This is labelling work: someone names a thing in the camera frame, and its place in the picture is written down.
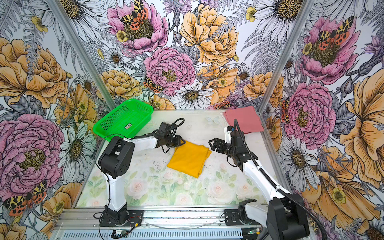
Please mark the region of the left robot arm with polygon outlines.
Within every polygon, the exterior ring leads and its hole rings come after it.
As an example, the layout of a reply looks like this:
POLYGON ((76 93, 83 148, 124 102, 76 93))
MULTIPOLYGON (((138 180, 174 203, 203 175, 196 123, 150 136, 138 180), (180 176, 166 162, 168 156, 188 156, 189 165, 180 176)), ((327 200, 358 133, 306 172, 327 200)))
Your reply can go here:
POLYGON ((126 138, 121 134, 111 135, 111 139, 99 157, 98 166, 107 181, 108 202, 102 213, 102 226, 122 226, 129 220, 128 203, 123 193, 125 180, 134 154, 157 148, 177 148, 186 141, 177 135, 177 129, 185 119, 179 118, 172 124, 162 122, 152 133, 126 138))

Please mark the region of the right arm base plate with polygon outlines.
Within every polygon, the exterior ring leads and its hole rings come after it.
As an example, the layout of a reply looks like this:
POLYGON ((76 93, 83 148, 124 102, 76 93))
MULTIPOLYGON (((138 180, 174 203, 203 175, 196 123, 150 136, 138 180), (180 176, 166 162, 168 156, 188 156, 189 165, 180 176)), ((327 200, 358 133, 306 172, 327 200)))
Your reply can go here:
POLYGON ((250 222, 245 219, 244 213, 238 209, 225 209, 224 217, 227 226, 246 226, 250 224, 250 222))

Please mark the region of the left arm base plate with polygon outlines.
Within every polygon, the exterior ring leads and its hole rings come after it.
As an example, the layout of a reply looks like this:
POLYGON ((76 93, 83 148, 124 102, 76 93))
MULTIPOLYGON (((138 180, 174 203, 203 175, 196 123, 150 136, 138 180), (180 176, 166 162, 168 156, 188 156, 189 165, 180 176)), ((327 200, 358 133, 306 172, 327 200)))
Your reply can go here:
POLYGON ((112 211, 107 209, 100 220, 100 227, 140 227, 143 216, 143 210, 112 211))

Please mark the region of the yellow t shirt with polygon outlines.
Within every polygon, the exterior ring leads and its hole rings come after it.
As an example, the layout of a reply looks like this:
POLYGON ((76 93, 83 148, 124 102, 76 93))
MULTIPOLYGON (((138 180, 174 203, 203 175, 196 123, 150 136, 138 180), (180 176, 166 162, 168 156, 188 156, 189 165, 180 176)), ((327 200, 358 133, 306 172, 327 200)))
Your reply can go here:
POLYGON ((167 167, 197 179, 211 153, 212 151, 203 145, 186 142, 175 149, 167 167))

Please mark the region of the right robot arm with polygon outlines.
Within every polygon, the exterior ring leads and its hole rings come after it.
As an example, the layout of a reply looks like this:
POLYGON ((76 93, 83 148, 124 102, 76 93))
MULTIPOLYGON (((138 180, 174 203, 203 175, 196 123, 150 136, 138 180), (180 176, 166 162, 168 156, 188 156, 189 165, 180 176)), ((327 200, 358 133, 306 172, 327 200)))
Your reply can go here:
POLYGON ((242 132, 228 131, 225 139, 212 139, 209 145, 212 151, 231 158, 234 166, 256 184, 268 203, 262 207, 256 200, 242 201, 239 204, 242 221, 261 224, 273 240, 300 240, 310 235, 303 200, 273 179, 255 153, 250 151, 242 132))

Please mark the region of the green plastic basket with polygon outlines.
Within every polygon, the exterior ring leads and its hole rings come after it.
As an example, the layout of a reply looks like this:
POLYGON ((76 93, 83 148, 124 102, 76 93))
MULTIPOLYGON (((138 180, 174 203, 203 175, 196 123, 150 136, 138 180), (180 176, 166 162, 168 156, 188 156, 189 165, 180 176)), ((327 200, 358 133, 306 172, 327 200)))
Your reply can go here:
POLYGON ((100 119, 93 132, 110 141, 113 137, 133 138, 151 120, 154 108, 136 99, 126 100, 100 119))

